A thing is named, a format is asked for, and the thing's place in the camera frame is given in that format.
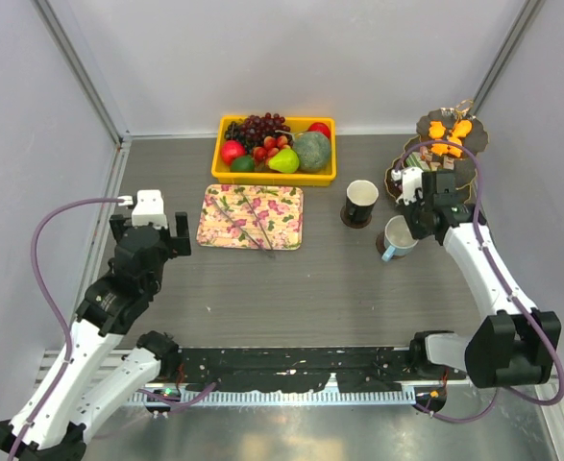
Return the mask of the orange fish cookie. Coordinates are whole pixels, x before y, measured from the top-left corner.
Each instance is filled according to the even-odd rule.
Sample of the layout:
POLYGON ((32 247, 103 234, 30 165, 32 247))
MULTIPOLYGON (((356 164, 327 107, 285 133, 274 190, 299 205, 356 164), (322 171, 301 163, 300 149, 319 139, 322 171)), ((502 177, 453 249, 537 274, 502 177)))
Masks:
POLYGON ((430 146, 430 150, 433 154, 438 156, 444 156, 449 152, 449 145, 447 143, 437 142, 430 146))
POLYGON ((448 155, 454 158, 462 158, 463 150, 461 149, 461 140, 455 137, 450 137, 448 141, 450 142, 450 144, 448 145, 448 155))
POLYGON ((446 126, 439 120, 429 122, 429 137, 431 139, 442 139, 447 132, 446 126))
POLYGON ((457 120, 450 131, 449 140, 455 142, 456 140, 464 143, 465 138, 471 133, 474 128, 473 121, 470 119, 457 120))

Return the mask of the red cherries cluster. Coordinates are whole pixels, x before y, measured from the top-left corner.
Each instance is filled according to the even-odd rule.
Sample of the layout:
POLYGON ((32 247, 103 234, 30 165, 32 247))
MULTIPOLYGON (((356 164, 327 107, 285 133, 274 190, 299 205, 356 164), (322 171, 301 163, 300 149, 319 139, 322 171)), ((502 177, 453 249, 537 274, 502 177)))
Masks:
POLYGON ((256 164, 266 163, 270 158, 274 157, 281 149, 292 146, 291 139, 282 134, 274 137, 266 136, 262 143, 252 150, 252 157, 256 164))

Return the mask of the floral serving tray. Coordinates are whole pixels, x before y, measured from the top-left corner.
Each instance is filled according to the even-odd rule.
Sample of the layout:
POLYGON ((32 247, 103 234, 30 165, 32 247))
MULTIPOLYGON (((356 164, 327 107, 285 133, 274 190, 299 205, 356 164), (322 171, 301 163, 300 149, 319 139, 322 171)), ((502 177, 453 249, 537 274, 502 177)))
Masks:
POLYGON ((244 196, 252 203, 275 251, 293 251, 300 248, 303 240, 303 190, 295 186, 242 184, 211 184, 207 187, 196 233, 199 245, 258 250, 239 229, 231 226, 211 201, 212 198, 216 199, 239 225, 243 225, 262 243, 263 238, 256 218, 244 196))

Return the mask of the green pear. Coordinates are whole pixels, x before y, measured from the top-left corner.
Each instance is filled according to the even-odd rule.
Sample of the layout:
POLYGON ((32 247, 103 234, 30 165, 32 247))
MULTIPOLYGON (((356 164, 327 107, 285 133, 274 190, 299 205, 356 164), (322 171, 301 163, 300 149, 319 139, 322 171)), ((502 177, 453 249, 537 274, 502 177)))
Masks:
POLYGON ((268 167, 278 173, 294 174, 300 167, 300 160, 294 150, 285 148, 268 160, 268 167))

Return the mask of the three-tier black cake stand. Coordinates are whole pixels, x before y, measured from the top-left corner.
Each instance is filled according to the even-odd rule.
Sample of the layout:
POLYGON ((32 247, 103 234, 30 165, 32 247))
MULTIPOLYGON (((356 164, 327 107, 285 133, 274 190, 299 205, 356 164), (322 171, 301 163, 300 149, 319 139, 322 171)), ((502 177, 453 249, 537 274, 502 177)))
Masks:
MULTIPOLYGON (((484 129, 482 122, 470 113, 472 106, 473 102, 471 100, 464 100, 453 108, 431 110, 418 120, 416 124, 416 134, 407 141, 402 152, 392 161, 391 166, 385 172, 383 185, 389 202, 395 202, 400 194, 400 189, 391 179, 391 173, 403 153, 411 149, 412 152, 410 154, 420 154, 421 147, 414 149, 414 146, 421 142, 429 140, 448 141, 450 131, 457 120, 470 119, 473 121, 474 125, 474 128, 465 138, 462 146, 467 148, 476 157, 479 153, 486 150, 489 140, 488 133, 484 129), (429 122, 431 120, 439 120, 446 126, 447 132, 442 139, 431 139, 429 137, 429 122)), ((473 161, 464 152, 462 158, 454 158, 448 154, 444 156, 432 154, 432 161, 428 162, 428 165, 430 167, 429 171, 450 170, 454 172, 456 188, 460 192, 463 202, 468 204, 472 201, 474 196, 473 186, 475 184, 477 171, 473 161)))

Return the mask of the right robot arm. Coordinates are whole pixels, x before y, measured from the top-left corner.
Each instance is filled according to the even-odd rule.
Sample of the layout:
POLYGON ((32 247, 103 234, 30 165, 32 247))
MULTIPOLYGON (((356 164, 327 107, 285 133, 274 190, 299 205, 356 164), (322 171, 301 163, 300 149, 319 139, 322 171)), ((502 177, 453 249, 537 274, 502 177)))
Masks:
POLYGON ((554 312, 539 310, 511 276, 479 206, 462 203, 454 173, 410 167, 391 177, 412 237, 434 237, 453 258, 481 319, 470 337, 448 331, 417 334, 421 346, 408 356, 410 371, 430 378, 448 366, 466 373, 478 388, 547 382, 561 323, 554 312))

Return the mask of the metal serving tongs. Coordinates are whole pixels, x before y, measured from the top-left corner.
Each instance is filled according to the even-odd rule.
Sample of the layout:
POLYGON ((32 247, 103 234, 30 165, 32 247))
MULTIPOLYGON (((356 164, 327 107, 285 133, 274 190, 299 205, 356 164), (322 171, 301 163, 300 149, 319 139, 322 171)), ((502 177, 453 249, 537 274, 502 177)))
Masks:
POLYGON ((274 246, 272 244, 271 239, 268 236, 268 233, 266 232, 264 226, 261 224, 259 218, 257 217, 257 214, 255 213, 255 210, 252 206, 252 203, 247 199, 246 196, 244 196, 244 199, 246 200, 249 209, 252 211, 252 214, 256 218, 257 225, 260 229, 260 233, 263 238, 262 243, 260 243, 254 236, 252 236, 252 234, 249 231, 247 231, 247 229, 243 225, 239 225, 238 222, 232 218, 229 212, 219 205, 216 199, 212 198, 211 201, 215 206, 216 210, 231 224, 233 228, 239 229, 241 233, 244 234, 246 238, 250 240, 253 244, 255 244, 259 250, 264 252, 269 258, 275 259, 276 255, 275 255, 274 246))

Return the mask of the white paper cup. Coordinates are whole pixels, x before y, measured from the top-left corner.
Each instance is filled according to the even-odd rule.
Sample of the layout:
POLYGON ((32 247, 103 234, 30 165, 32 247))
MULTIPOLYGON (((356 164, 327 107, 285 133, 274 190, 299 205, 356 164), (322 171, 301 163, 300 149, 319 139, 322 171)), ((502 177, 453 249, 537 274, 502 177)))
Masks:
POLYGON ((417 245, 415 239, 403 216, 391 218, 383 231, 383 253, 381 260, 389 262, 393 258, 402 258, 408 255, 417 245))

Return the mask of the yellow plastic fruit bin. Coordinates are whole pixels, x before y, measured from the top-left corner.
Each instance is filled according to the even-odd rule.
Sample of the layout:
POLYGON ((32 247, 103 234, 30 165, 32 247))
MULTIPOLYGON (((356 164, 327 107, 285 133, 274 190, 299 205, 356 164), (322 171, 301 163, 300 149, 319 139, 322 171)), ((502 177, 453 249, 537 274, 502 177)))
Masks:
POLYGON ((331 131, 331 159, 328 165, 316 173, 283 174, 278 172, 232 172, 221 157, 223 135, 239 115, 225 115, 220 119, 217 140, 215 143, 210 173, 223 184, 261 184, 261 185, 297 185, 297 186, 329 186, 337 175, 336 127, 335 121, 329 117, 290 117, 289 126, 299 131, 306 130, 313 123, 323 123, 331 131))

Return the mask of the green melon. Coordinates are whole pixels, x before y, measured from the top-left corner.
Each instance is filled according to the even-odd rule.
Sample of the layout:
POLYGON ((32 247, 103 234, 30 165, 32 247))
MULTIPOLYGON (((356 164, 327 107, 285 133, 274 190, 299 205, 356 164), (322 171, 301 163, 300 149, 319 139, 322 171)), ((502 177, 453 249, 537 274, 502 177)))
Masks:
POLYGON ((300 161, 299 169, 306 173, 324 169, 331 159, 331 143, 319 132, 300 134, 293 141, 293 150, 300 161))

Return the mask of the round wooden coaster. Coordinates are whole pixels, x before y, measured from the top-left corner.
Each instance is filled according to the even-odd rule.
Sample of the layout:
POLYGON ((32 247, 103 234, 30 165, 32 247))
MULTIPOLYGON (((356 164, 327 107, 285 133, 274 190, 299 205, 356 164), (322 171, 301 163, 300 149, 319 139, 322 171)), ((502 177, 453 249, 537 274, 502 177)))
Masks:
POLYGON ((372 215, 370 215, 366 220, 362 222, 353 222, 350 218, 349 213, 346 210, 346 207, 343 206, 340 210, 340 219, 343 224, 352 229, 363 229, 367 227, 372 221, 372 215))
POLYGON ((406 249, 391 244, 384 231, 382 231, 378 235, 376 240, 376 247, 378 252, 380 253, 381 260, 384 262, 392 261, 395 258, 405 257, 405 255, 407 254, 406 249))

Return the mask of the green white cake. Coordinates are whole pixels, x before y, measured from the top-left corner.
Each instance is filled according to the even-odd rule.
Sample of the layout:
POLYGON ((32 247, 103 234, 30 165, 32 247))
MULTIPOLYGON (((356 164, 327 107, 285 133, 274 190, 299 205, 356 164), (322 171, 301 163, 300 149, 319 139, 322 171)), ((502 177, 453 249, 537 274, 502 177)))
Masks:
POLYGON ((418 153, 412 153, 405 159, 405 166, 406 167, 416 167, 420 168, 423 171, 429 171, 430 167, 428 163, 422 159, 421 155, 418 153))

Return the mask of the red apple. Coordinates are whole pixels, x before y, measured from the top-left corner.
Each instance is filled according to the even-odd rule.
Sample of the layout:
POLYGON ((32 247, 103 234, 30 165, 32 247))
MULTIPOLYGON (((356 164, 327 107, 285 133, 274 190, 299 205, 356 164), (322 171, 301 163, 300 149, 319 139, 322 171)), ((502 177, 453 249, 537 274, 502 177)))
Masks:
POLYGON ((220 157, 223 162, 230 166, 236 158, 246 155, 244 146, 236 140, 227 140, 221 147, 220 157))

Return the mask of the black paper cup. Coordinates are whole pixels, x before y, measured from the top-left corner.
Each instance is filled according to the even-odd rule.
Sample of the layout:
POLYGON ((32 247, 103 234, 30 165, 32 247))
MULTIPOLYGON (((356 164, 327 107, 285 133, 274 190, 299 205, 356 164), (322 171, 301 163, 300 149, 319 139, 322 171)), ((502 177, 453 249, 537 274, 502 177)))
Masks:
POLYGON ((346 189, 346 210, 353 222, 362 222, 372 215, 379 198, 376 185, 367 180, 355 180, 346 189))

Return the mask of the dark red grape bunch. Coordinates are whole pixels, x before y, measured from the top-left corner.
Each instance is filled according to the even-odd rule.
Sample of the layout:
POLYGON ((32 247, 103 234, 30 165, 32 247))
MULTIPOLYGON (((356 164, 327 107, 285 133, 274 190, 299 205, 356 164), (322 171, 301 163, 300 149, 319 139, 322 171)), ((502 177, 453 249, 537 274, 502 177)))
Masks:
POLYGON ((224 139, 239 142, 246 150, 261 146, 267 136, 276 137, 282 132, 290 132, 286 119, 277 113, 249 115, 232 121, 225 130, 224 139))

